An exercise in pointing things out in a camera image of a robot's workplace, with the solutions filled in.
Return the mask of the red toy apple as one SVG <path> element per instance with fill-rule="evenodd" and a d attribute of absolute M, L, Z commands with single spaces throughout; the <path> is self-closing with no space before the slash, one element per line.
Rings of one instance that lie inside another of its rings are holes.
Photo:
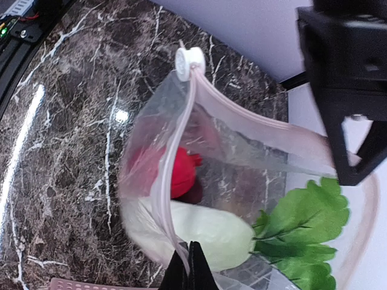
<path fill-rule="evenodd" d="M 165 147 L 137 150 L 127 162 L 129 173 L 134 174 L 134 181 L 143 187 L 150 187 L 158 175 L 158 165 L 165 151 Z M 196 168 L 201 166 L 202 162 L 201 155 L 189 153 L 183 147 L 177 149 L 171 181 L 172 199 L 185 195 L 194 186 L 197 178 Z"/>

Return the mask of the white toy radish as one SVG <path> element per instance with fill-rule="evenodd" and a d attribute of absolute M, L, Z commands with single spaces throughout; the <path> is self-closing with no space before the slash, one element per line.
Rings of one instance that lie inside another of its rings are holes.
<path fill-rule="evenodd" d="M 180 242 L 200 243 L 209 268 L 236 268 L 252 254 L 265 258 L 300 289 L 335 289 L 329 261 L 350 217 L 348 200 L 335 179 L 310 180 L 290 190 L 271 213 L 254 224 L 215 208 L 171 202 L 172 222 Z"/>

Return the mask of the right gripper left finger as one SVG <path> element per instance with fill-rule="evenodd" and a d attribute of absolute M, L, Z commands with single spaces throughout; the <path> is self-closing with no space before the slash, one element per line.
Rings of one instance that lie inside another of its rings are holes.
<path fill-rule="evenodd" d="M 159 290 L 187 290 L 188 276 L 183 261 L 175 251 L 164 273 Z"/>

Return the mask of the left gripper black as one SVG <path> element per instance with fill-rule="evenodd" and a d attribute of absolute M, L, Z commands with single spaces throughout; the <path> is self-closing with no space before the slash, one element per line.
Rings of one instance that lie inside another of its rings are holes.
<path fill-rule="evenodd" d="M 357 185 L 386 159 L 386 2 L 314 1 L 299 7 L 298 29 L 308 81 L 339 183 Z M 342 123 L 371 121 L 351 161 Z"/>

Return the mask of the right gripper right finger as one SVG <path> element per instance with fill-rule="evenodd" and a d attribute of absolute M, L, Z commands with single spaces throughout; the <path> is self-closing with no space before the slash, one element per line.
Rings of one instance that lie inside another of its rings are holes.
<path fill-rule="evenodd" d="M 202 247 L 199 242 L 189 245 L 188 289 L 192 290 L 218 290 L 212 272 L 209 268 Z"/>

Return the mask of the pink perforated plastic basket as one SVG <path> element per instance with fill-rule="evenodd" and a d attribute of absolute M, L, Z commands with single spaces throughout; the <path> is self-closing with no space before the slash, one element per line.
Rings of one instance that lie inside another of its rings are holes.
<path fill-rule="evenodd" d="M 97 285 L 87 282 L 75 282 L 60 278 L 52 278 L 50 290 L 150 290 L 150 288 L 131 288 L 124 286 Z"/>

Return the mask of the clear zip top bag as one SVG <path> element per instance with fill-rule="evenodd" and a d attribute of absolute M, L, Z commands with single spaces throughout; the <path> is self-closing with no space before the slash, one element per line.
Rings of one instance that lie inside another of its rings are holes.
<path fill-rule="evenodd" d="M 231 212 L 254 224 L 271 213 L 290 190 L 310 180 L 335 179 L 326 137 L 250 112 L 220 93 L 205 77 L 202 50 L 179 48 L 175 68 L 140 111 L 120 171 L 119 198 L 125 230 L 145 254 L 166 269 L 176 251 L 187 276 L 189 245 L 177 239 L 171 202 Z M 166 148 L 150 187 L 134 181 L 127 162 L 139 149 Z M 193 187 L 171 198 L 177 149 L 201 155 Z M 366 250 L 379 207 L 379 183 L 370 175 L 354 188 L 339 185 L 350 217 L 341 234 L 328 242 L 335 289 L 347 289 Z M 265 258 L 252 254 L 233 269 L 212 271 L 218 289 L 300 289 Z"/>

